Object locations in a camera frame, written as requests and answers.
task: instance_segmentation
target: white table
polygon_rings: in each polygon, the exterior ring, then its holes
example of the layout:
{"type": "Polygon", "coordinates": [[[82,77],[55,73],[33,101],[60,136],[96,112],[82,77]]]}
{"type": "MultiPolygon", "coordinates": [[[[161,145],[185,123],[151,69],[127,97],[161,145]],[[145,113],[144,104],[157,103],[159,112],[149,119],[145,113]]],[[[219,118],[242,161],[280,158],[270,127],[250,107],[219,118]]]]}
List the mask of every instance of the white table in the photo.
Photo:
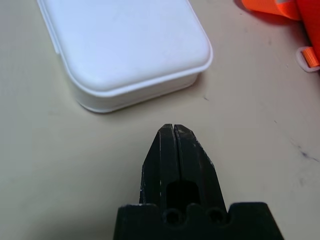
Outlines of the white table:
{"type": "Polygon", "coordinates": [[[0,239],[111,239],[137,203],[165,123],[192,129],[227,208],[268,203],[288,240],[320,236],[320,77],[295,61],[302,25],[239,0],[191,0],[214,47],[185,90],[111,114],[80,107],[35,0],[0,3],[0,239]]]}

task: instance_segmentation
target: circular hole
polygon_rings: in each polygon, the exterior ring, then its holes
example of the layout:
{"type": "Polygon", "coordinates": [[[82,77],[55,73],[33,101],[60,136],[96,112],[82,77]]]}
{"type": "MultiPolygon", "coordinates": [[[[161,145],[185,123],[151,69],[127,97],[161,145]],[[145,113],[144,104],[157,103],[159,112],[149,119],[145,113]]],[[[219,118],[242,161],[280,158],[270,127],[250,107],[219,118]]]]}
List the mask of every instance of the circular hole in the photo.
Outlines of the circular hole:
{"type": "Polygon", "coordinates": [[[225,214],[219,208],[211,209],[208,215],[214,224],[224,224],[226,222],[225,214]]]}
{"type": "Polygon", "coordinates": [[[164,222],[170,225],[178,225],[181,223],[181,214],[177,209],[169,209],[164,213],[164,222]]]}

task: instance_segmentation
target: dark mark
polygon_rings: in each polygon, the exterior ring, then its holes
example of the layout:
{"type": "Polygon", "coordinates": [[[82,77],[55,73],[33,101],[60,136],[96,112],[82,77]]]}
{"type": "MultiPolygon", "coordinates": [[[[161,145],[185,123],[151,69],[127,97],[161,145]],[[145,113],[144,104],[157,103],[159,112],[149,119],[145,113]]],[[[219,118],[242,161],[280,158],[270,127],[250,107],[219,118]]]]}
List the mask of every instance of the dark mark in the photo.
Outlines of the dark mark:
{"type": "Polygon", "coordinates": [[[301,153],[301,155],[302,155],[305,159],[315,160],[315,161],[317,161],[318,163],[320,163],[320,161],[319,161],[318,159],[309,156],[308,153],[306,153],[305,151],[300,150],[300,153],[301,153]]]}

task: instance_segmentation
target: orange fabric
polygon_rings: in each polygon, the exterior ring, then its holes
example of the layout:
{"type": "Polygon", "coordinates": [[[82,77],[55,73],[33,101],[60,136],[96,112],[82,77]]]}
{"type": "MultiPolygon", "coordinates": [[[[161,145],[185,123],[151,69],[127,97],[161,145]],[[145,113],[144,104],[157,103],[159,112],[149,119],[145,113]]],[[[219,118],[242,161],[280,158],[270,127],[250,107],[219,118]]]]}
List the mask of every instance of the orange fabric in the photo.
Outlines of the orange fabric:
{"type": "Polygon", "coordinates": [[[277,14],[292,20],[303,20],[313,47],[305,49],[302,54],[310,68],[320,66],[320,0],[242,0],[250,10],[277,14]]]}
{"type": "Polygon", "coordinates": [[[310,46],[306,48],[305,50],[302,51],[302,54],[310,68],[315,68],[320,66],[320,63],[317,59],[317,56],[315,54],[313,47],[310,46]]]}
{"type": "Polygon", "coordinates": [[[277,3],[277,0],[242,0],[243,5],[250,10],[277,14],[292,20],[301,20],[301,16],[294,0],[277,3]]]}
{"type": "Polygon", "coordinates": [[[313,46],[314,57],[320,60],[320,0],[296,0],[296,2],[313,46]]]}

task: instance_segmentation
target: plastic container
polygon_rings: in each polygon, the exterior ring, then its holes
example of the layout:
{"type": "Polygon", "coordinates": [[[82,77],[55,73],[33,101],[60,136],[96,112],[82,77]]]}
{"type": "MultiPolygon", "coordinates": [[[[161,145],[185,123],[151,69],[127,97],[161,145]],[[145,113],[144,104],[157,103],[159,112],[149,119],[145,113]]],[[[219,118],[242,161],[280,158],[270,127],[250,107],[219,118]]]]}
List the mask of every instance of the plastic container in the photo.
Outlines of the plastic container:
{"type": "Polygon", "coordinates": [[[192,85],[213,49],[187,0],[38,0],[76,100],[107,113],[192,85]]]}

